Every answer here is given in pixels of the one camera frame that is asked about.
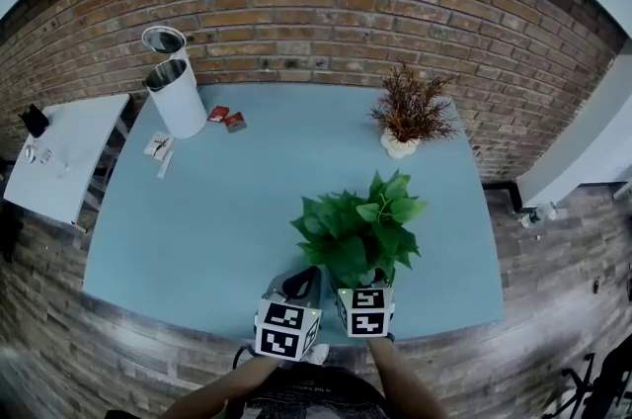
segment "white vase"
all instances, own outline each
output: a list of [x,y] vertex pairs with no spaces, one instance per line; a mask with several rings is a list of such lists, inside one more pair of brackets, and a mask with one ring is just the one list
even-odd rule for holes
[[411,155],[417,149],[417,145],[419,145],[421,141],[419,139],[410,139],[405,143],[398,141],[387,128],[384,130],[379,142],[386,148],[386,153],[388,153],[389,157],[392,159],[401,159],[402,157]]

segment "green leaves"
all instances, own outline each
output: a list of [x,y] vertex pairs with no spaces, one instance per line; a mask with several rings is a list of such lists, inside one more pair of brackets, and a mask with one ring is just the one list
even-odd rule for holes
[[421,213],[426,205],[426,202],[420,202],[412,198],[397,200],[391,205],[393,220],[400,224],[405,224]]
[[368,203],[366,205],[358,205],[355,211],[367,222],[375,222],[379,213],[379,205],[377,203]]
[[368,199],[347,191],[303,198],[303,216],[291,224],[307,240],[299,246],[308,261],[327,266],[339,285],[361,286],[373,270],[381,272],[376,280],[392,284],[395,263],[410,268],[410,254],[419,255],[415,234],[402,227],[426,206],[408,196],[410,180],[396,171],[384,182],[375,172]]

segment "bottle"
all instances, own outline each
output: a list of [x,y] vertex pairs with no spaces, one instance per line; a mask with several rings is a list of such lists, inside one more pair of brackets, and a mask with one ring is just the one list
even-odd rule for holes
[[552,203],[545,203],[540,205],[531,213],[528,213],[520,219],[520,223],[523,227],[532,227],[540,220],[548,218],[549,220],[555,220],[557,217],[557,208]]

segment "trash can lid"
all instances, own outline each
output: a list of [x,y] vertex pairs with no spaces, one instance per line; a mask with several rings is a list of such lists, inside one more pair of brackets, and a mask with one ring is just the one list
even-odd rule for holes
[[177,29],[154,26],[143,31],[142,42],[154,51],[175,53],[187,44],[187,39]]

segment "table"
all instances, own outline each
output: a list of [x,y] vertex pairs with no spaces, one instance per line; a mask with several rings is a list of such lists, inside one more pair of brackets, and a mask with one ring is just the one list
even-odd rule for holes
[[44,108],[50,126],[39,140],[68,170],[58,178],[50,164],[37,159],[30,164],[25,149],[34,138],[29,134],[11,172],[5,200],[76,226],[84,200],[97,203],[88,193],[88,185],[113,129],[127,135],[120,114],[128,100],[128,94],[117,94]]
[[[377,89],[266,83],[200,93],[207,109],[240,111],[248,127],[229,133],[208,123],[177,140],[160,180],[160,163],[142,151],[166,128],[145,103],[103,201],[85,293],[161,321],[252,338],[271,279],[306,266],[289,224],[302,213],[301,195],[365,195],[375,170],[388,178],[399,168],[412,175],[411,196],[429,204],[407,224],[422,257],[412,256],[413,271],[398,268],[391,331],[406,339],[502,317],[494,235],[462,132],[394,161],[368,117]],[[326,304],[318,340],[353,343]]]

